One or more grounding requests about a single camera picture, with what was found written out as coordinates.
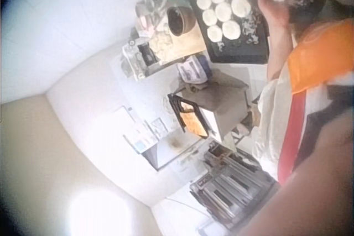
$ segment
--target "white ceiling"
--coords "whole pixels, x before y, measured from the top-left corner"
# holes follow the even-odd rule
[[[8,0],[1,16],[2,103],[44,93],[126,39],[139,0]]]

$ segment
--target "black baking tray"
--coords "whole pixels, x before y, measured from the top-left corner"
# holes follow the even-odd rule
[[[268,46],[268,28],[264,17],[257,8],[252,7],[252,12],[258,17],[260,23],[257,25],[257,35],[259,37],[258,44],[247,44],[247,36],[243,33],[237,40],[229,40],[223,37],[222,42],[224,47],[219,50],[219,45],[210,41],[207,36],[208,26],[205,25],[202,18],[202,10],[197,6],[196,0],[189,0],[190,5],[195,13],[196,20],[199,24],[210,60],[214,63],[235,63],[235,64],[266,64],[269,56]],[[233,15],[235,20],[242,27],[241,18]],[[219,27],[222,27],[221,22],[217,22]]]

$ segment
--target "hand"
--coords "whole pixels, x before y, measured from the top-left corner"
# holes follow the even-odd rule
[[[258,0],[258,6],[269,27],[288,27],[290,14],[285,3],[273,0]]]

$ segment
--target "red stripe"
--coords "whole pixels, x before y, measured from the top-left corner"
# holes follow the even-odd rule
[[[287,131],[278,164],[278,181],[283,185],[293,172],[305,117],[306,91],[293,95]]]

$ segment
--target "person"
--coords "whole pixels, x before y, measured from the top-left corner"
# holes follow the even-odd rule
[[[354,4],[353,0],[337,1]],[[274,170],[273,177],[281,177],[283,187],[238,235],[353,235],[353,21],[315,25],[304,33],[294,49],[286,4],[258,0],[258,5],[269,27],[270,54],[268,84],[260,98],[259,139],[262,143],[253,153],[262,167],[268,167],[269,172]],[[311,64],[315,67],[308,71]],[[338,86],[338,77],[347,75],[351,78],[344,87],[350,90],[345,91],[344,97],[349,101],[342,98],[329,100],[330,82],[335,84],[335,90],[343,88]],[[318,132],[315,140],[302,145],[304,139],[313,135],[306,134],[312,117],[306,119],[305,115],[306,108],[314,104],[313,101],[321,114],[331,111],[324,112],[327,119],[320,128],[314,123]],[[296,102],[303,108],[293,108]],[[292,123],[302,126],[298,140],[294,138],[296,131],[292,130]],[[292,164],[284,175],[289,163],[284,168],[280,164],[287,136],[291,140],[290,151],[296,151],[292,156],[299,156],[302,150],[306,156],[294,167],[297,158],[290,156],[289,152],[284,161],[292,161]]]

